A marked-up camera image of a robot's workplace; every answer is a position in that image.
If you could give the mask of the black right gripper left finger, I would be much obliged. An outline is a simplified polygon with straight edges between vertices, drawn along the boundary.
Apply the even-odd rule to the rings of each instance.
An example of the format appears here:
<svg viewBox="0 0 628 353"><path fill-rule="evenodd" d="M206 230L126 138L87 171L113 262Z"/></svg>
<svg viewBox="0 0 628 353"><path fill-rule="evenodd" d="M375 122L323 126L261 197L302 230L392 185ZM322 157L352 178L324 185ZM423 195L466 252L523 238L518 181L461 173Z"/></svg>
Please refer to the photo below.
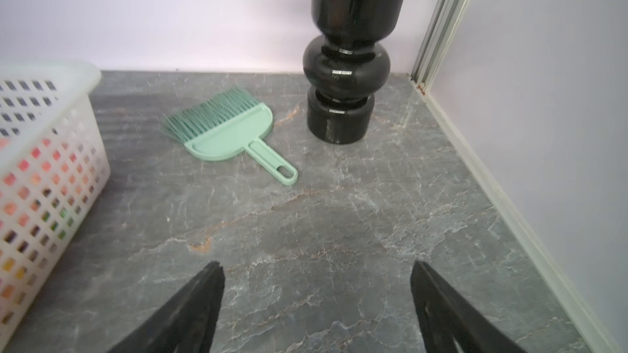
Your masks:
<svg viewBox="0 0 628 353"><path fill-rule="evenodd" d="M225 289L224 269L211 261L111 352L209 352Z"/></svg>

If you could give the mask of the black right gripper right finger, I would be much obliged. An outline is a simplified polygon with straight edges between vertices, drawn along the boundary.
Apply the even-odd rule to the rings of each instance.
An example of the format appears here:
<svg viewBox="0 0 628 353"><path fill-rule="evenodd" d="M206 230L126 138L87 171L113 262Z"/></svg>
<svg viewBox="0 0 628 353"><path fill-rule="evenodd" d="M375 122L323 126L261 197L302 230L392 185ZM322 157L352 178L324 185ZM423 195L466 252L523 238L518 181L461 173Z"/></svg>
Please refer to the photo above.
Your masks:
<svg viewBox="0 0 628 353"><path fill-rule="evenodd" d="M425 351L523 351L425 261L414 263L410 290Z"/></svg>

